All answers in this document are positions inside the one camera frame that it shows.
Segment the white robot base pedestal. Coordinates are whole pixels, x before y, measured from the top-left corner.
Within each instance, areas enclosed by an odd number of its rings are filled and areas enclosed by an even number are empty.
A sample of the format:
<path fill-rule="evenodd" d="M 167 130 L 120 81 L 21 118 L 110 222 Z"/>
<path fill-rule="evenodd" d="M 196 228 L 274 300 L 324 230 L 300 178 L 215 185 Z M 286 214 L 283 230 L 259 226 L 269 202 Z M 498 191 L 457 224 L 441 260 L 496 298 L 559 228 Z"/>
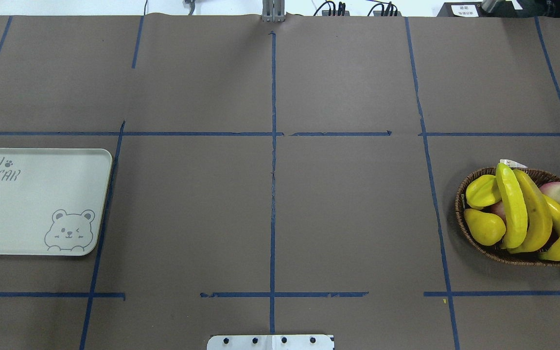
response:
<path fill-rule="evenodd" d="M 326 334 L 261 334 L 212 336 L 207 350 L 334 350 Z"/>

